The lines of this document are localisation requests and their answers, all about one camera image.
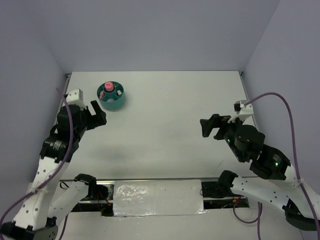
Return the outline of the pink highlighter pen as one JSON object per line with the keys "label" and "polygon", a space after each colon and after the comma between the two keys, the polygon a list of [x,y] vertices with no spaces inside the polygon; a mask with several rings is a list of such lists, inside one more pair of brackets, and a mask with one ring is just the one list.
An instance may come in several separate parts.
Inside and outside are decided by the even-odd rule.
{"label": "pink highlighter pen", "polygon": [[105,92],[101,91],[100,94],[99,94],[99,98],[102,99],[104,97],[104,95],[105,95]]}

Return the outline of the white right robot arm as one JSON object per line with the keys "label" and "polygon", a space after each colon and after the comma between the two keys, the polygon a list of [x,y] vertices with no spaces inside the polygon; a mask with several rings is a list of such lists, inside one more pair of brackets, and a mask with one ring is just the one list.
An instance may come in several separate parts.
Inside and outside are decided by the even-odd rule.
{"label": "white right robot arm", "polygon": [[278,149],[264,143],[265,135],[239,118],[213,114],[200,119],[202,136],[209,137],[217,129],[215,140],[224,140],[240,163],[249,163],[249,169],[259,178],[273,183],[270,189],[249,183],[247,179],[224,170],[215,185],[219,196],[243,195],[284,213],[285,220],[297,229],[313,232],[320,222],[320,196],[307,184],[298,180],[294,166]]}

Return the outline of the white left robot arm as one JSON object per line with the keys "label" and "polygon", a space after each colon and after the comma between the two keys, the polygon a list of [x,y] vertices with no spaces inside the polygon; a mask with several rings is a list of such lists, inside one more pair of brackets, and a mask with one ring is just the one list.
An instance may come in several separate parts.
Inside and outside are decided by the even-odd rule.
{"label": "white left robot arm", "polygon": [[13,220],[0,219],[0,238],[11,240],[54,240],[59,225],[76,204],[97,196],[97,179],[80,173],[57,200],[53,200],[60,179],[68,168],[84,133],[107,123],[106,113],[97,101],[91,101],[95,114],[87,106],[66,103],[57,114],[57,122],[42,144],[35,178],[28,193],[13,206],[22,204]]}

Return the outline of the pink-capped crayon bottle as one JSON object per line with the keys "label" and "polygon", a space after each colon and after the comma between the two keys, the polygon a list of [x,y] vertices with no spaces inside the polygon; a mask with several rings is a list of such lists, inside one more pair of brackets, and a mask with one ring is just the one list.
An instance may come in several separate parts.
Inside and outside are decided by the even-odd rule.
{"label": "pink-capped crayon bottle", "polygon": [[104,91],[107,92],[107,93],[111,93],[115,90],[115,86],[114,84],[109,81],[109,82],[105,82],[104,83]]}

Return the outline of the clear tape roll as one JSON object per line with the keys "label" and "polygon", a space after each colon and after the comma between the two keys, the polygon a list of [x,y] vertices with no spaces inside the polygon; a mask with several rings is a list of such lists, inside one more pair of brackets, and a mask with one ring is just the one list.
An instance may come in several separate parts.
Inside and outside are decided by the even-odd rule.
{"label": "clear tape roll", "polygon": [[115,100],[111,98],[111,99],[108,99],[106,102],[107,102],[107,103],[113,103],[114,101],[115,101]]}

